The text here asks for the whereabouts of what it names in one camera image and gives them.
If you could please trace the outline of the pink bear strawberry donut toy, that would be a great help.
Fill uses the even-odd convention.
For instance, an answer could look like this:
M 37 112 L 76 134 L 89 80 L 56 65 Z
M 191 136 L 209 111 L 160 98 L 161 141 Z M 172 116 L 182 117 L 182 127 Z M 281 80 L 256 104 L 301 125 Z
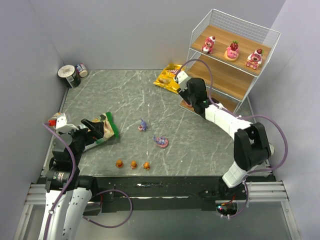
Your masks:
M 239 57 L 239 42 L 233 41 L 224 52 L 224 58 L 229 62 L 235 62 Z

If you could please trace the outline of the pink bear cream hat toy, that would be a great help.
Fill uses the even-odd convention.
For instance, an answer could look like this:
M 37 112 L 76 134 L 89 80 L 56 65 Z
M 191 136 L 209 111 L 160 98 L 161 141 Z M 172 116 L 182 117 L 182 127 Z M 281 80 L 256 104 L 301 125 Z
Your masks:
M 216 42 L 215 36 L 206 37 L 204 45 L 201 48 L 202 52 L 205 54 L 211 54 L 213 52 L 215 42 Z

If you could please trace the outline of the pink bear cake toy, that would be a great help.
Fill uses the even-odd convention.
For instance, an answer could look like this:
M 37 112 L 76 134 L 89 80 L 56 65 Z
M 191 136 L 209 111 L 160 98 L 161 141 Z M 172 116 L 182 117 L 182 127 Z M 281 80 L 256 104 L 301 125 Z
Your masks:
M 253 70 L 257 70 L 258 67 L 263 62 L 263 53 L 264 51 L 260 48 L 255 50 L 252 54 L 247 57 L 245 65 Z

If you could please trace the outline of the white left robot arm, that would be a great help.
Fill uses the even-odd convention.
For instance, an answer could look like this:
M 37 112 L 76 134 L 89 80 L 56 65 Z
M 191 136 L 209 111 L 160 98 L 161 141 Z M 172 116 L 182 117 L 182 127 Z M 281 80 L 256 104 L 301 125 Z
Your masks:
M 104 137 L 104 122 L 81 120 L 66 132 L 53 131 L 53 157 L 45 183 L 45 212 L 40 240 L 72 240 L 87 203 L 98 191 L 97 179 L 80 175 L 78 167 L 86 147 Z

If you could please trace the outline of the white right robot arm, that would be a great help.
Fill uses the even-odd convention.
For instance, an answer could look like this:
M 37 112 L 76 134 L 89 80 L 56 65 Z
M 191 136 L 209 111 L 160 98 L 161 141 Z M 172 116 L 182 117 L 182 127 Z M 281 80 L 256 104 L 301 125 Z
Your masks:
M 233 164 L 219 180 L 220 194 L 236 190 L 245 176 L 272 156 L 263 124 L 235 116 L 217 100 L 210 99 L 203 79 L 187 77 L 178 80 L 178 94 L 203 119 L 220 127 L 233 139 Z

